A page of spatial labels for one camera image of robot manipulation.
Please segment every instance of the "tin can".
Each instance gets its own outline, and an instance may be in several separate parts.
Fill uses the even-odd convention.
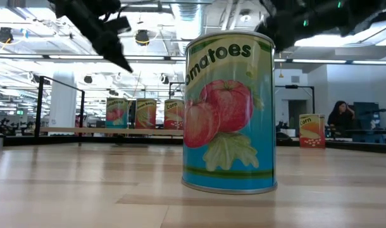
[[[107,98],[106,128],[126,129],[128,127],[128,101],[123,98]]]
[[[135,109],[136,129],[155,129],[156,126],[156,100],[137,99]]]
[[[325,148],[324,115],[300,115],[300,147]]]
[[[168,130],[182,130],[185,103],[178,99],[165,101],[164,128]]]
[[[186,49],[182,182],[214,193],[271,191],[275,178],[272,40],[205,35]]]

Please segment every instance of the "ceiling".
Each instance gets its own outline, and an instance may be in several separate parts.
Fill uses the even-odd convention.
[[[72,22],[63,17],[56,19],[55,14],[49,8],[46,0],[27,1],[27,8],[6,7],[7,1],[0,0],[0,28],[13,29],[13,45],[0,43],[0,54],[77,54],[95,55],[90,42],[82,37],[79,30]],[[198,13],[190,24],[181,23],[175,11],[178,1],[163,2],[163,12],[155,12],[158,8],[157,1],[150,4],[129,4],[126,12],[121,16],[127,16],[132,30],[119,35],[124,46],[123,54],[126,56],[183,56],[183,45],[200,33],[208,34],[220,31],[223,27],[234,30],[254,30],[261,18],[267,12],[259,4],[258,0],[246,1],[184,1],[202,2],[211,4],[199,4]],[[250,20],[241,20],[242,10],[247,10]],[[148,46],[139,46],[135,41],[135,33],[138,30],[148,30],[150,43]],[[370,43],[364,47],[291,47],[278,54],[281,58],[330,58],[330,59],[358,59],[379,60],[386,56],[386,47],[372,46]],[[305,72],[310,71],[316,65],[307,64],[282,64],[277,68],[297,68]],[[120,97],[135,99],[152,97],[162,105],[158,108],[158,117],[163,116],[163,101],[168,98],[168,84],[162,84],[161,75],[166,75],[170,82],[184,81],[184,63],[178,61],[145,61],[132,63],[134,73],[128,73],[122,68],[108,62],[78,61],[42,61],[42,60],[9,60],[0,59],[0,100],[13,99],[20,104],[20,100],[35,105],[37,97],[37,84],[33,83],[29,72],[34,75],[52,77],[58,68],[72,69],[76,72],[77,86],[84,89],[88,102],[88,113],[104,115],[105,98],[110,97],[108,89],[119,92]],[[84,77],[90,75],[93,78],[91,84],[84,82]],[[12,88],[10,92],[2,91],[2,87]],[[45,113],[48,111],[48,96],[50,88],[45,91]],[[176,92],[174,98],[183,97],[181,92]]]

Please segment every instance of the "can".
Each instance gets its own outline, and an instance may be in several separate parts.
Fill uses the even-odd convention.
[[[182,182],[213,193],[273,190],[273,41],[224,31],[197,38],[186,52]]]
[[[128,101],[124,98],[107,98],[106,128],[126,129],[128,127]]]
[[[136,129],[155,129],[156,126],[156,100],[137,99],[135,109]]]
[[[182,130],[185,102],[178,99],[165,101],[164,128],[168,130]]]
[[[300,115],[300,147],[325,148],[325,116]]]

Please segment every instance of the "can label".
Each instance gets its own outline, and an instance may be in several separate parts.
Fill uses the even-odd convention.
[[[184,105],[182,100],[165,101],[165,129],[183,129]]]
[[[122,98],[107,98],[106,127],[125,129],[128,124],[128,101]]]
[[[324,115],[300,115],[300,146],[305,148],[325,148]]]
[[[156,125],[156,100],[138,99],[135,109],[136,129],[155,129]]]
[[[253,35],[187,50],[184,180],[230,190],[275,185],[273,48]]]

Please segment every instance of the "person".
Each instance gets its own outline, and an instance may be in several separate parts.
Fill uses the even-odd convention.
[[[328,125],[335,131],[335,134],[346,135],[345,131],[353,128],[354,119],[355,112],[345,101],[338,101],[328,118]]]

